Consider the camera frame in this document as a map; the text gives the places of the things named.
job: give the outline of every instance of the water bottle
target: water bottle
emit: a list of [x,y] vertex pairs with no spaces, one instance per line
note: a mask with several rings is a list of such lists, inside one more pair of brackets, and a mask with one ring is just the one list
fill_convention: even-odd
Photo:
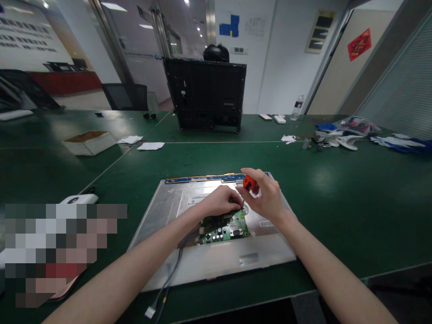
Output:
[[296,101],[296,104],[294,105],[294,110],[292,111],[292,114],[290,116],[289,119],[291,119],[292,121],[296,121],[298,118],[298,114],[300,113],[302,106],[303,106],[303,102],[305,101],[305,95],[301,94]]

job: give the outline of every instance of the workbench surface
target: workbench surface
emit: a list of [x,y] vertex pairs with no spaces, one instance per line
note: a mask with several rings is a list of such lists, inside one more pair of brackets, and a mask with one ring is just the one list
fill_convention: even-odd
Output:
[[[181,131],[170,112],[156,120],[142,112],[37,112],[0,123],[0,203],[58,203],[87,186],[99,203],[126,203],[127,220],[108,236],[108,249],[73,291],[123,254],[160,181],[168,177],[240,172],[241,167],[270,171],[300,222],[359,278],[432,261],[432,163],[426,155],[403,154],[367,140],[358,151],[303,150],[286,145],[283,135],[309,137],[316,123],[342,116],[300,116],[279,125],[258,115],[243,115],[239,135]],[[86,131],[110,131],[116,139],[142,135],[165,142],[157,151],[115,145],[95,157],[74,156],[61,140]],[[161,323],[287,298],[314,290],[300,261],[173,287]],[[2,318],[40,323],[58,303],[15,309],[13,287],[0,301]],[[119,322],[142,323],[157,292],[140,294]]]

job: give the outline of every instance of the red chinese character sign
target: red chinese character sign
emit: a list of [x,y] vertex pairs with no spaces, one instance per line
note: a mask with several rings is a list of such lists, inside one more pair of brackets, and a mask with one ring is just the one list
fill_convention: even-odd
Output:
[[364,52],[372,47],[370,41],[370,29],[366,30],[363,34],[354,39],[348,44],[348,53],[350,55],[350,61],[358,58]]

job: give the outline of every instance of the window blind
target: window blind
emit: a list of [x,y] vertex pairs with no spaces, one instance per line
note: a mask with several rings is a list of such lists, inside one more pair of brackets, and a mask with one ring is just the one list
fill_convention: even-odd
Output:
[[358,116],[432,140],[432,14],[362,104]]

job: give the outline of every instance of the person's right hand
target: person's right hand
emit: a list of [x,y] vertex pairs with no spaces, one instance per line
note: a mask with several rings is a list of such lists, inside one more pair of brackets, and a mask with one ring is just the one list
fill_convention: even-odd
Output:
[[236,188],[244,201],[249,204],[254,212],[267,218],[275,226],[293,216],[282,204],[280,187],[277,181],[270,179],[270,177],[260,169],[243,168],[242,172],[257,181],[258,187],[252,189],[255,195],[258,194],[261,188],[261,196],[257,198],[252,197],[249,191],[244,187]]

